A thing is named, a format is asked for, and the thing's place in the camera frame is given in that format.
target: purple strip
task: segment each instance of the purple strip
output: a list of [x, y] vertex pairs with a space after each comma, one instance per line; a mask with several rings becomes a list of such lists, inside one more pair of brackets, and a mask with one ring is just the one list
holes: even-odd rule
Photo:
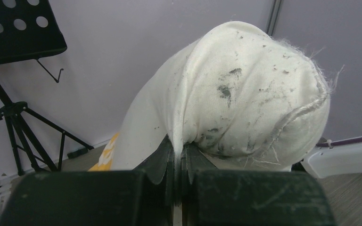
[[[331, 146], [336, 147], [336, 146], [351, 145], [351, 144], [357, 144], [357, 143], [362, 143], [362, 137], [331, 142]], [[328, 147], [328, 146], [329, 146], [328, 143], [316, 144], [316, 147]]]

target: black music stand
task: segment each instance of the black music stand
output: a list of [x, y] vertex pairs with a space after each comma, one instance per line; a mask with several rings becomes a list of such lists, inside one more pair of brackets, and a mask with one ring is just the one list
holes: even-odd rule
[[[49, 73], [38, 59], [63, 53], [66, 49], [66, 42], [59, 30], [47, 0], [6, 1], [6, 3], [0, 0], [0, 64], [35, 59]], [[51, 73], [49, 74], [57, 83], [59, 82], [60, 73], [57, 79]], [[21, 166], [18, 149], [27, 153], [31, 166], [35, 171], [44, 170], [39, 166], [37, 160], [45, 163], [51, 171], [61, 170], [66, 136], [84, 146], [84, 148], [78, 152], [93, 149], [93, 146], [88, 145], [31, 110], [26, 102], [13, 103], [1, 85], [0, 100], [4, 104], [0, 109], [0, 120], [5, 119], [19, 176], [23, 175], [24, 171]], [[62, 133], [58, 166], [54, 164], [21, 116], [21, 112], [23, 111]], [[16, 143], [15, 132], [23, 147]], [[33, 154], [26, 137], [41, 158]]]

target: black plastic surface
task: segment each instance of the black plastic surface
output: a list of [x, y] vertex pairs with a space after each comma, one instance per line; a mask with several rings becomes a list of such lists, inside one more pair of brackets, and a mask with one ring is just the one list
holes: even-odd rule
[[[48, 26], [38, 26], [36, 19], [42, 16]], [[19, 30], [14, 20], [21, 19], [26, 28]], [[16, 0], [9, 8], [0, 0], [0, 64], [54, 56], [67, 49], [65, 39], [59, 30], [48, 0], [39, 0], [33, 6], [27, 0]]]
[[173, 162], [173, 153], [173, 145], [171, 144], [168, 136], [166, 136], [160, 143], [157, 151], [153, 152], [153, 154], [138, 165], [135, 170], [142, 170], [146, 172], [150, 181], [157, 185], [163, 180], [168, 168], [168, 162]]
[[6, 225], [138, 225], [144, 174], [138, 171], [26, 176], [0, 218]]
[[321, 186], [306, 173], [206, 170], [193, 185], [197, 226], [334, 226]]

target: white cloth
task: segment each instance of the white cloth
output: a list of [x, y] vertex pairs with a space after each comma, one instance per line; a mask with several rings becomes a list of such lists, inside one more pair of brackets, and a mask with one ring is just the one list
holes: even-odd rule
[[309, 58], [251, 24], [228, 22], [169, 58], [141, 89], [111, 169], [133, 169], [168, 134], [176, 173], [190, 142], [220, 168], [283, 170], [315, 146], [329, 104]]

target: white plastic object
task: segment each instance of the white plastic object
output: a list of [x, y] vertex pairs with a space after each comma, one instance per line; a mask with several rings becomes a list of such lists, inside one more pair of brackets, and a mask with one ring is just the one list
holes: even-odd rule
[[304, 169], [315, 178], [339, 174], [362, 173], [362, 143], [314, 148], [301, 162]]

